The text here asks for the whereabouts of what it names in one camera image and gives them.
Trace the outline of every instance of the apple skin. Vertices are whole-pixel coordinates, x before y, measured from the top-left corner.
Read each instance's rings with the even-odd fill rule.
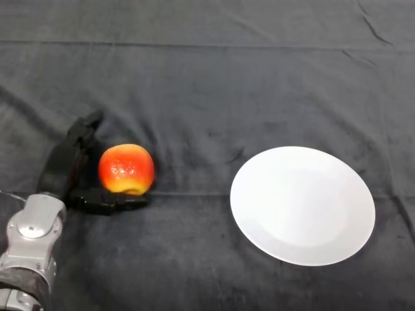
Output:
[[[154,162],[143,147],[120,144],[103,153],[98,174],[102,185],[111,192],[142,195],[154,181]]]

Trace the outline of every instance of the apple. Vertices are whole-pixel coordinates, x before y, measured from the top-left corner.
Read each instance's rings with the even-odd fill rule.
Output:
[[[142,195],[154,181],[154,162],[143,147],[120,144],[103,153],[98,173],[109,191]]]

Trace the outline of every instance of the black cloth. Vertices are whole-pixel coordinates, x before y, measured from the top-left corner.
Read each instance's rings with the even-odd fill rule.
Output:
[[[97,108],[100,141],[157,161],[148,208],[69,213],[55,310],[415,310],[414,12],[409,0],[0,1],[0,189],[33,191],[51,147]],[[287,264],[235,225],[235,173],[287,145],[367,182],[375,230],[352,258]],[[5,228],[16,206],[0,200]]]

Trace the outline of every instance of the plate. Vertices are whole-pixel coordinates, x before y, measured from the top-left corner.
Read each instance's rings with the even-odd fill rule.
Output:
[[[349,258],[368,241],[375,204],[362,178],[341,160],[304,147],[257,154],[238,171],[232,214],[265,253],[302,266]]]

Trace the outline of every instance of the robotic hand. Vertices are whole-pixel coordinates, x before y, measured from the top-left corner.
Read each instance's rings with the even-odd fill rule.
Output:
[[[0,257],[0,311],[50,311],[56,277],[55,254],[64,226],[66,203],[87,213],[110,215],[146,204],[140,196],[104,189],[74,189],[95,142],[101,112],[79,118],[52,150],[36,194],[8,222],[8,248]]]

